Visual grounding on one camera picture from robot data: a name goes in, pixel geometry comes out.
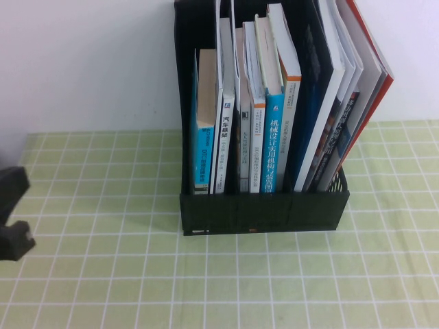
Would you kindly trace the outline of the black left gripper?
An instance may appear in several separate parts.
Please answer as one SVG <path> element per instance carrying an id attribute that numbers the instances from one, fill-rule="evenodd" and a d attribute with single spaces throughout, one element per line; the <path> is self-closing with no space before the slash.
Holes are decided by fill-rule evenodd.
<path id="1" fill-rule="evenodd" d="M 1 226 L 1 260 L 18 261 L 35 246 L 28 222 L 16 221 L 10 226 Z"/>

